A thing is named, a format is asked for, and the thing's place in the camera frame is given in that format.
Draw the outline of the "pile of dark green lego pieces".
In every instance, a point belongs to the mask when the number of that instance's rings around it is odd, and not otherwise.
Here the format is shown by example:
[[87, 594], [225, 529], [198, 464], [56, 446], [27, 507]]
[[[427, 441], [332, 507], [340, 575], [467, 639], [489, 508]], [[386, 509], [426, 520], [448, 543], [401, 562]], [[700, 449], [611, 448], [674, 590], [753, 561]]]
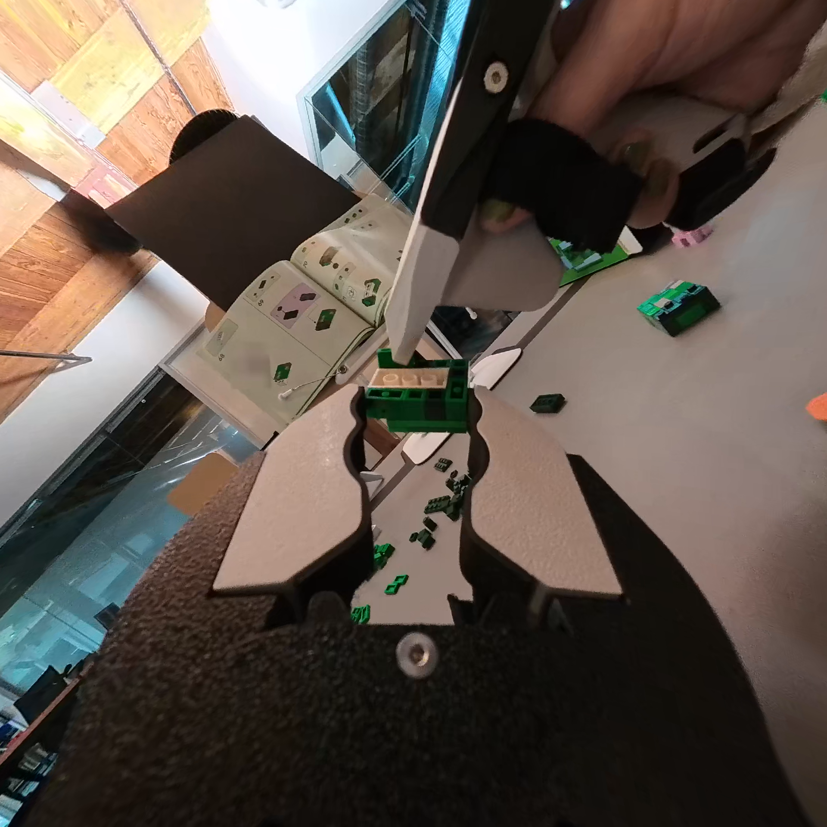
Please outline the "pile of dark green lego pieces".
[[472, 482], [472, 475], [468, 470], [462, 472], [452, 460], [445, 457], [440, 457], [434, 468], [444, 476], [443, 484], [448, 492], [428, 500], [423, 508], [421, 528], [408, 537], [409, 543], [419, 544], [424, 550], [431, 549], [436, 543], [436, 533], [441, 525], [438, 522], [439, 515], [450, 522], [460, 520], [466, 492]]

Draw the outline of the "white book stand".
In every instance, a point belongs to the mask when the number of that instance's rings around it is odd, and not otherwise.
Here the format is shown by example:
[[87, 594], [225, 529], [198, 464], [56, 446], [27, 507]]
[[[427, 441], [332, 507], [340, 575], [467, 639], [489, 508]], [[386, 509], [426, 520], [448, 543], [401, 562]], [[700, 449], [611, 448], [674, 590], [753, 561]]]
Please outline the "white book stand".
[[[417, 354], [426, 360], [445, 360], [456, 358], [443, 359], [427, 359], [424, 356]], [[496, 351], [491, 355], [481, 357], [474, 362], [469, 363], [469, 402], [471, 392], [475, 389], [493, 389], [505, 377], [505, 375], [515, 367], [522, 351], [518, 347], [506, 348], [504, 350]], [[369, 384], [374, 372], [378, 367], [378, 358], [373, 362], [367, 364], [367, 370], [363, 375], [363, 383], [356, 384], [357, 389], [364, 390]], [[416, 466], [424, 464], [428, 460], [438, 461], [439, 451], [449, 440], [451, 436], [461, 433], [393, 433], [390, 432], [383, 421], [376, 419], [367, 419], [365, 416], [365, 431], [364, 438], [366, 443], [378, 452], [381, 458], [387, 457], [392, 450], [401, 447], [404, 458]]]

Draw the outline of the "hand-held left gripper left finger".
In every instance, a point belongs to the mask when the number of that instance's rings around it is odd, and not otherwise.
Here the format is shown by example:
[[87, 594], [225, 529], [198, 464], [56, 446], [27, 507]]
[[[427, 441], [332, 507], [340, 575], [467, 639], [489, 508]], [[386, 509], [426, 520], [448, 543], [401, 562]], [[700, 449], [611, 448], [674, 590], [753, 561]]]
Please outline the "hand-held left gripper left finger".
[[344, 386], [264, 451], [214, 593], [353, 594], [372, 573], [364, 408], [364, 389]]

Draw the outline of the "green and white lego assembly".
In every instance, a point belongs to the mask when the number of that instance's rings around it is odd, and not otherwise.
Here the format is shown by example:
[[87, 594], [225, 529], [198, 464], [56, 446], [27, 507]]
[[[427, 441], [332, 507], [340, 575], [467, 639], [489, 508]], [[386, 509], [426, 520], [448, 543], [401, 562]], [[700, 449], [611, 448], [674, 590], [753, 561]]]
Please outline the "green and white lego assembly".
[[364, 390], [367, 419], [383, 421], [393, 433], [464, 433], [468, 430], [469, 363], [426, 360], [406, 365], [389, 348], [378, 350], [378, 367]]

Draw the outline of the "person's right hand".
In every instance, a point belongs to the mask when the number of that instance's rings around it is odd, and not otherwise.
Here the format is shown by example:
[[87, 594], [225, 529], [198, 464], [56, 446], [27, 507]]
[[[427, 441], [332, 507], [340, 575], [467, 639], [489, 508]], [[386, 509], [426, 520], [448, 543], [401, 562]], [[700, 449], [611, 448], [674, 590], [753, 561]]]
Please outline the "person's right hand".
[[629, 95], [669, 89], [751, 117], [825, 17], [825, 1], [572, 2], [550, 33], [555, 71], [526, 113], [588, 139]]

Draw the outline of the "black backdrop panel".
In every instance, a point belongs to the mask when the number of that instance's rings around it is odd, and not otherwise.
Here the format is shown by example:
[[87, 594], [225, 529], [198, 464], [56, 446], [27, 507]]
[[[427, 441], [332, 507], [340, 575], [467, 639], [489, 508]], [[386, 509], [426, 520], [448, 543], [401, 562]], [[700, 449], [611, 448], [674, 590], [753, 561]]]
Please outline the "black backdrop panel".
[[222, 311], [360, 200], [249, 116], [106, 209]]

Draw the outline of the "cork board sign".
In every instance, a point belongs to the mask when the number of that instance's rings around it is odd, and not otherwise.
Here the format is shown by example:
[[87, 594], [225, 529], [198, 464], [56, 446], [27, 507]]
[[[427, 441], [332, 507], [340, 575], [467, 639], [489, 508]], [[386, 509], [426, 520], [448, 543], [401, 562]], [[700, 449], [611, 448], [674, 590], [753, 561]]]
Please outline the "cork board sign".
[[167, 503], [191, 518], [220, 492], [238, 471], [239, 465], [221, 451], [198, 460], [183, 480], [166, 496]]

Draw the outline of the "round black lamp head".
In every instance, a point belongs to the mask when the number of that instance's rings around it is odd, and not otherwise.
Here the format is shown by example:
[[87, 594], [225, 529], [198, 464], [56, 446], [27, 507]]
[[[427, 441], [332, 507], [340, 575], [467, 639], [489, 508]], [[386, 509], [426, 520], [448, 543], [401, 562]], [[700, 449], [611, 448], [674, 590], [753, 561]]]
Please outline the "round black lamp head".
[[169, 155], [169, 165], [182, 159], [238, 119], [234, 112], [227, 109], [209, 109], [194, 116], [175, 138]]

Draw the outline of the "green lego set box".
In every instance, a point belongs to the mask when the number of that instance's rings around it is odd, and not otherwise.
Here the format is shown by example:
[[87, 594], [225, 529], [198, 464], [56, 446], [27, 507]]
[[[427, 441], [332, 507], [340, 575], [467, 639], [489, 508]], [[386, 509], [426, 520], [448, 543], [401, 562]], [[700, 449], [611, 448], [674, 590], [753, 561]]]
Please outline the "green lego set box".
[[560, 287], [608, 269], [644, 251], [643, 245], [629, 227], [624, 227], [614, 249], [608, 253], [576, 250], [572, 243], [553, 238], [549, 238], [548, 242], [563, 265]]

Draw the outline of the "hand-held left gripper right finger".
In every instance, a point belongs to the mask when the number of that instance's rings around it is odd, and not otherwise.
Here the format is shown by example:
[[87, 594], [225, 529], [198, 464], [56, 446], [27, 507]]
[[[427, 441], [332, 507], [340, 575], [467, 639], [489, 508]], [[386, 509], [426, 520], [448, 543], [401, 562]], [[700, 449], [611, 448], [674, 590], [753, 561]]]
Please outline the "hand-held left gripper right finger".
[[561, 443], [486, 388], [470, 401], [461, 571], [476, 597], [618, 598], [622, 587]]

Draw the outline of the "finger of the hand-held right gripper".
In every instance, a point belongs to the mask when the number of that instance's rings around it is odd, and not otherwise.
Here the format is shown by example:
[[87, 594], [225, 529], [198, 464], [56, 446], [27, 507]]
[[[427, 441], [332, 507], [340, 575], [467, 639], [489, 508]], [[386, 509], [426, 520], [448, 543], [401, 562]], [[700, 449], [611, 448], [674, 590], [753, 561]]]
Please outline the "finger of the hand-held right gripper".
[[456, 239], [420, 222], [412, 224], [386, 305], [386, 331], [395, 363], [412, 360], [459, 251]]

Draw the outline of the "pile of bright green lego pieces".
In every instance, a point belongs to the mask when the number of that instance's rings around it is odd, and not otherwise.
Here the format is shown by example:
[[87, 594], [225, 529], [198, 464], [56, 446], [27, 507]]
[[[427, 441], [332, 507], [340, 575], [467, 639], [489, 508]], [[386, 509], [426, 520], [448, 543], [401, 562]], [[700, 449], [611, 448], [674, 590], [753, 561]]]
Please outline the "pile of bright green lego pieces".
[[[395, 553], [395, 546], [391, 543], [376, 544], [373, 552], [373, 572], [381, 572]], [[396, 596], [399, 591], [408, 583], [408, 574], [395, 575], [394, 578], [385, 584], [382, 594], [385, 596]], [[367, 625], [371, 618], [372, 605], [364, 603], [351, 607], [351, 622], [354, 625]]]

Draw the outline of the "small lego creeper head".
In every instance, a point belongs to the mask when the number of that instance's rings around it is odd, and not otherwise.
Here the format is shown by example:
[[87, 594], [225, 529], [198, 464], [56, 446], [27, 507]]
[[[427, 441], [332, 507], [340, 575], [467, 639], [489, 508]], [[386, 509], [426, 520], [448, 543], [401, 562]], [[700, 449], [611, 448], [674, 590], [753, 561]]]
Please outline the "small lego creeper head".
[[674, 281], [637, 305], [638, 313], [649, 325], [670, 337], [691, 329], [720, 308], [707, 286], [689, 281]]

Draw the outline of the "lego instruction book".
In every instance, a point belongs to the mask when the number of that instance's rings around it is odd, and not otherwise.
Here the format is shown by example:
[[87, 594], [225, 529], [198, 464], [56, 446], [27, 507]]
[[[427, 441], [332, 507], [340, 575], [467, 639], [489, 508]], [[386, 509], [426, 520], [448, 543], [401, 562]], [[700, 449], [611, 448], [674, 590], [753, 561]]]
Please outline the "lego instruction book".
[[358, 201], [257, 276], [199, 357], [265, 414], [290, 424], [384, 322], [412, 221], [373, 193]]

